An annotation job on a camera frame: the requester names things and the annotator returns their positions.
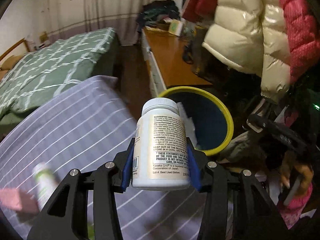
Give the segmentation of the green calendar card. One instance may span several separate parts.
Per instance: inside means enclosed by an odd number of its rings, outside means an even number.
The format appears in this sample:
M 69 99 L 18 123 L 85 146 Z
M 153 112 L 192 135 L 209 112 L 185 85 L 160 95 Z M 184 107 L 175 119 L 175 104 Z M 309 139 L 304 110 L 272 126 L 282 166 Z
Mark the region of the green calendar card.
M 168 33 L 180 37 L 184 23 L 179 20 L 172 20 L 168 29 Z

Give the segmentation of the clothes pile on desk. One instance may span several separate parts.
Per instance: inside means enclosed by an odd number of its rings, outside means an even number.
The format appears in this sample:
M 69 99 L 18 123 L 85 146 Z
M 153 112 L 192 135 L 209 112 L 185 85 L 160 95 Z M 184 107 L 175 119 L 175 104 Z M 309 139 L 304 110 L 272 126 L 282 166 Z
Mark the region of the clothes pile on desk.
M 180 20 L 180 11 L 175 1 L 156 0 L 144 5 L 136 19 L 138 31 L 145 26 L 155 28 L 157 23 L 164 21 L 165 18 Z

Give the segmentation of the white supplement bottle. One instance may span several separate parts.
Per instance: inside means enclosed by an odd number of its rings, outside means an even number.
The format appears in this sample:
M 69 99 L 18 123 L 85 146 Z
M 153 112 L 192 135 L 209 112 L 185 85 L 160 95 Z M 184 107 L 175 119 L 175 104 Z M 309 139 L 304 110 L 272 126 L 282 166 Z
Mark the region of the white supplement bottle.
M 150 99 L 137 121 L 132 186 L 172 191 L 189 185 L 187 138 L 177 103 L 167 98 Z

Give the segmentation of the red puffer jacket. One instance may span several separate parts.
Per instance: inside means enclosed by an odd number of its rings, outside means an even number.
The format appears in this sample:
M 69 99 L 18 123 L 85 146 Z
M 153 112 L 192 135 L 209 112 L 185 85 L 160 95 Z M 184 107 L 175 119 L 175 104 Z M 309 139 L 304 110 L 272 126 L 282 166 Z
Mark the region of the red puffer jacket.
M 279 0 L 290 50 L 290 83 L 319 61 L 319 27 L 306 0 Z

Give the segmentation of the pink strawberry milk carton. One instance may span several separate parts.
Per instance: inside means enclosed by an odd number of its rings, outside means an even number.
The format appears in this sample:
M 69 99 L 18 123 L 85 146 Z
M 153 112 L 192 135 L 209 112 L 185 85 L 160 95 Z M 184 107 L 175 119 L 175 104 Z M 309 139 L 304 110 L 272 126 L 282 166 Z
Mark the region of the pink strawberry milk carton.
M 21 191 L 20 189 L 1 189 L 0 198 L 1 205 L 10 210 L 28 214 L 39 213 L 37 201 L 31 195 Z

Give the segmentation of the small green white bottle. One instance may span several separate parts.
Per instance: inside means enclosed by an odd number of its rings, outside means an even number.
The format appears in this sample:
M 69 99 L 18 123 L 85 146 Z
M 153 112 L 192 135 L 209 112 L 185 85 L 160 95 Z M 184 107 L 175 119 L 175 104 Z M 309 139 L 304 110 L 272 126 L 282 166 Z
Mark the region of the small green white bottle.
M 37 203 L 41 211 L 56 190 L 58 182 L 46 163 L 39 163 L 33 168 L 33 179 L 36 183 Z

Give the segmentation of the cream puffer jacket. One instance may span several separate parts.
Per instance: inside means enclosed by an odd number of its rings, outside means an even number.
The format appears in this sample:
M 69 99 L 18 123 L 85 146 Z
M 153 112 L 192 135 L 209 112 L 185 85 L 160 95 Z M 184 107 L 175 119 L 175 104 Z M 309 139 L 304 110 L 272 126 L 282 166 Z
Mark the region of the cream puffer jacket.
M 273 103 L 290 88 L 290 51 L 279 0 L 217 0 L 202 46 L 228 67 L 261 77 L 261 95 Z

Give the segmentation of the wooden desk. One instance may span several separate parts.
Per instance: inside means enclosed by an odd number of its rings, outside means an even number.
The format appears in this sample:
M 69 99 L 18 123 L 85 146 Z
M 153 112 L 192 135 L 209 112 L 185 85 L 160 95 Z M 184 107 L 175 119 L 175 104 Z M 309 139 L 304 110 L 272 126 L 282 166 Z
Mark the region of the wooden desk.
M 183 61 L 186 42 L 167 32 L 142 30 L 141 48 L 149 74 L 152 97 L 159 96 L 171 87 L 190 86 L 208 88 L 212 84 L 191 71 L 191 65 Z

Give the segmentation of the pink white curtain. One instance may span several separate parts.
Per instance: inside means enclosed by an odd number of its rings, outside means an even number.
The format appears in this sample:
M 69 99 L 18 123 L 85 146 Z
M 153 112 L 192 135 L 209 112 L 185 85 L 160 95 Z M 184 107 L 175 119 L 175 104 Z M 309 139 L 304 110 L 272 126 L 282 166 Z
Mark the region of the pink white curtain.
M 144 5 L 159 0 L 38 0 L 39 30 L 50 42 L 112 27 L 121 44 L 137 42 L 136 19 Z M 178 8 L 183 0 L 173 0 Z

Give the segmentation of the tissue box by bed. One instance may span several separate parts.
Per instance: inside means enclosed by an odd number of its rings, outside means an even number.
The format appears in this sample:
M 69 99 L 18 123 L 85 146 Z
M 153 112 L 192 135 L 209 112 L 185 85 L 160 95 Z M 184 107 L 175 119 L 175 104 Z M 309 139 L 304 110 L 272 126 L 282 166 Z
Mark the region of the tissue box by bed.
M 40 33 L 39 40 L 40 40 L 40 43 L 44 43 L 49 40 L 48 34 L 46 31 L 43 31 L 42 33 Z

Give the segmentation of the green patterned duvet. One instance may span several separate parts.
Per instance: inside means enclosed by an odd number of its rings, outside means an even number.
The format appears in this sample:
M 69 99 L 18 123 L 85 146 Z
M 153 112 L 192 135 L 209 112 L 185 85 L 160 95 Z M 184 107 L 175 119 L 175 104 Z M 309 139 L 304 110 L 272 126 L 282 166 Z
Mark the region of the green patterned duvet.
M 119 46 L 115 29 L 57 40 L 25 54 L 1 80 L 1 116 L 30 112 L 95 75 L 111 75 Z

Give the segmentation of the wooden bed headboard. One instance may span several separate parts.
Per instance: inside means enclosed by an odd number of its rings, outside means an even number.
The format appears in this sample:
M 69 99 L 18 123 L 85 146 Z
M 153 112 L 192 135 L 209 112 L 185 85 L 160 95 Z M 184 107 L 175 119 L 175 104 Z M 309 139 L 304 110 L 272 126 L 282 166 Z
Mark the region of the wooden bed headboard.
M 10 48 L 8 48 L 0 57 L 1 63 L 3 63 L 7 58 L 12 55 L 24 55 L 28 52 L 31 52 L 29 44 L 25 38 L 20 39 Z

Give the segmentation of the brown pillow left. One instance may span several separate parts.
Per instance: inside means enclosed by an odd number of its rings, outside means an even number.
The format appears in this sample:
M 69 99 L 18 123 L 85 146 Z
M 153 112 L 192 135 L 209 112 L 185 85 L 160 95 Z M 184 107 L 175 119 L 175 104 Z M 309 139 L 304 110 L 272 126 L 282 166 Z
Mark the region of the brown pillow left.
M 1 65 L 1 70 L 11 70 L 23 58 L 23 55 L 12 55 Z

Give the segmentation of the yellow rimmed blue trash bin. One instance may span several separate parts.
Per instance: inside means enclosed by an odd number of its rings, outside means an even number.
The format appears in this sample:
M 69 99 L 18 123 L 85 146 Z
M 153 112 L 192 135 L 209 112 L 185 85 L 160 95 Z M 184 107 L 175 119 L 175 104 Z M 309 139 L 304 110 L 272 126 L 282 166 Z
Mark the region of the yellow rimmed blue trash bin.
M 228 108 L 213 94 L 196 87 L 178 86 L 166 89 L 159 97 L 183 104 L 187 116 L 195 125 L 197 150 L 212 156 L 231 142 L 233 118 Z

